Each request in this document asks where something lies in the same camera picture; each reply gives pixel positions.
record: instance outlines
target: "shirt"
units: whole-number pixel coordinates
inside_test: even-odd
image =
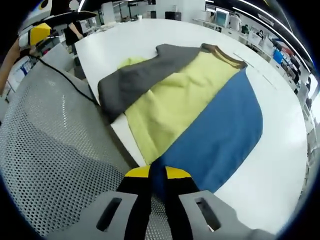
[[[74,21],[73,22],[74,26],[76,27],[76,29],[79,31],[79,33],[81,33],[82,35],[84,34],[82,28],[81,28],[81,24],[78,21]],[[65,43],[70,46],[75,44],[77,41],[79,41],[77,35],[70,29],[70,27],[68,26],[65,30],[64,30],[64,36],[65,36]]]
[[[230,16],[230,27],[233,29],[233,30],[236,30],[236,31],[239,31],[240,30],[240,25],[242,24],[242,21],[241,19],[237,16],[237,15],[234,15],[234,16]]]
[[[262,33],[257,32],[256,34],[257,34],[260,38],[264,39],[264,35],[263,35]]]
[[[242,26],[241,32],[242,32],[243,34],[248,34],[248,33],[249,33],[248,27],[247,27],[247,26]]]

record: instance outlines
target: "black cable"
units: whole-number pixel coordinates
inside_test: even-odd
[[[9,84],[10,90],[12,90],[12,91],[15,93],[16,91],[15,91],[14,88],[11,86],[10,81],[8,80],[8,81],[6,81],[6,82]]]
[[[95,99],[91,99],[90,97],[88,97],[87,95],[85,95],[83,92],[81,92],[77,87],[76,85],[66,76],[64,75],[61,71],[59,71],[58,69],[56,69],[55,67],[51,66],[50,64],[46,63],[45,61],[43,61],[41,58],[37,57],[37,56],[33,56],[33,55],[30,55],[28,54],[28,56],[32,57],[32,58],[35,58],[37,60],[39,60],[43,65],[51,68],[52,70],[56,71],[57,73],[59,73],[60,75],[62,75],[65,79],[68,80],[68,82],[74,87],[74,89],[80,93],[82,96],[84,96],[86,99],[88,99],[90,102],[92,102],[94,105],[99,105],[98,102],[95,100]]]

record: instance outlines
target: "person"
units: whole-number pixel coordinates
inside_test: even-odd
[[[308,81],[306,82],[306,88],[308,89],[308,91],[310,92],[310,86],[311,86],[311,78],[308,77]]]
[[[72,0],[69,3],[68,11],[75,11],[79,8],[79,3],[76,0]],[[76,54],[76,48],[74,44],[81,40],[84,36],[83,30],[81,28],[81,24],[78,21],[74,21],[68,25],[68,27],[64,30],[65,36],[65,44],[68,46],[72,46],[72,51]]]
[[[231,29],[239,31],[241,25],[242,21],[239,14],[236,13],[235,15],[230,16],[229,26]]]
[[[210,13],[210,22],[213,23],[215,21],[215,13],[211,12]]]
[[[291,70],[295,74],[293,82],[295,85],[297,85],[300,80],[299,76],[301,75],[301,71],[299,69],[296,70],[294,66],[291,66]]]
[[[264,39],[264,31],[260,30],[256,33],[260,38]]]
[[[19,39],[17,39],[7,52],[0,68],[0,96],[2,96],[11,68],[20,57]]]
[[[241,27],[241,33],[243,33],[243,34],[248,34],[248,33],[249,33],[248,24],[243,25],[243,26]]]

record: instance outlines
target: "ceiling light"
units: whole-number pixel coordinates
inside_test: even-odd
[[[81,11],[82,6],[84,5],[85,1],[86,1],[86,0],[81,0],[80,5],[79,5],[79,8],[78,8],[78,12]]]
[[[315,93],[316,88],[318,86],[318,81],[313,74],[310,74],[309,78],[310,78],[311,83],[310,83],[310,90],[308,92],[308,98],[311,99],[312,95]]]
[[[224,13],[224,14],[229,14],[229,13],[230,13],[230,12],[228,12],[228,11],[226,11],[226,10],[223,10],[223,9],[221,9],[221,8],[218,8],[218,7],[215,8],[215,11],[222,12],[222,13]]]
[[[237,10],[241,13],[244,13],[248,16],[250,16],[251,18],[257,20],[259,23],[262,23],[263,25],[267,26],[269,29],[271,29],[272,31],[274,31],[280,38],[282,38],[285,43],[295,52],[295,54],[299,57],[299,59],[301,60],[301,62],[303,63],[304,67],[308,70],[308,72],[310,73],[310,69],[308,68],[308,65],[307,63],[305,62],[305,60],[300,56],[300,54],[298,53],[298,51],[290,44],[290,42],[288,42],[288,40],[286,40],[284,38],[284,36],[282,36],[279,32],[277,32],[276,30],[274,30],[271,26],[269,26],[268,24],[266,24],[264,21],[260,20],[259,18],[247,13],[246,11],[243,11],[239,8],[236,8],[236,7],[232,7],[234,10]]]
[[[270,13],[266,12],[265,10],[261,9],[260,7],[257,7],[256,5],[253,5],[250,2],[244,1],[244,0],[238,0],[239,2],[242,2],[244,4],[247,4],[255,9],[258,9],[259,11],[261,11],[262,13],[264,13],[265,15],[267,15],[268,17],[272,18],[274,21],[276,21],[281,27],[283,27],[297,42],[298,44],[301,46],[301,48],[305,51],[305,53],[307,54],[307,56],[309,57],[311,63],[313,63],[312,58],[310,56],[310,54],[308,53],[307,49],[305,48],[305,46],[303,46],[303,44],[299,41],[299,39],[282,23],[280,22],[278,19],[276,19],[274,16],[272,16]]]
[[[211,13],[215,13],[216,12],[216,10],[213,10],[213,9],[210,9],[210,8],[206,8],[206,11],[207,12],[211,12]]]

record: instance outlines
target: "wall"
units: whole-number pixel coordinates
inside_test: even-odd
[[[313,95],[311,97],[312,102],[316,99],[316,97],[318,96],[319,92],[320,92],[320,83],[318,82],[318,85],[316,86],[315,91],[314,91],[314,93],[313,93]]]
[[[107,2],[101,5],[104,24],[115,22],[114,7],[112,2]]]
[[[301,71],[301,75],[299,76],[299,78],[301,79],[301,81],[306,84],[308,81],[308,78],[310,76],[310,73],[308,72],[307,69],[305,69],[304,65],[302,63],[300,63],[300,71]]]
[[[314,124],[315,124],[315,139],[314,139],[314,142],[310,141],[310,142],[312,142],[310,145],[313,148],[318,148],[318,147],[320,147],[320,145],[319,145],[319,141],[320,141],[320,124],[316,123],[316,122]]]
[[[114,14],[117,21],[120,20],[118,3],[114,3]],[[157,19],[164,19],[165,12],[175,11],[182,13],[182,21],[192,23],[193,19],[199,18],[205,10],[206,0],[156,0],[156,5],[148,5],[148,2],[138,2],[132,6],[131,15],[143,15],[150,11],[156,11]],[[122,17],[129,16],[127,2],[121,4]]]
[[[192,23],[193,19],[205,10],[206,0],[156,0],[156,17],[164,19],[165,12],[177,11],[182,13],[182,21]]]
[[[266,27],[264,27],[262,24],[256,22],[255,20],[252,20],[252,19],[249,18],[249,17],[246,17],[246,16],[242,15],[242,14],[239,13],[239,12],[236,12],[236,13],[240,15],[240,19],[241,19],[243,25],[248,24],[249,29],[250,29],[251,27],[254,27],[255,29],[262,30],[262,31],[263,31],[263,34],[269,34],[272,38],[277,38],[276,35],[274,35],[270,30],[268,30],[268,29],[267,29]]]

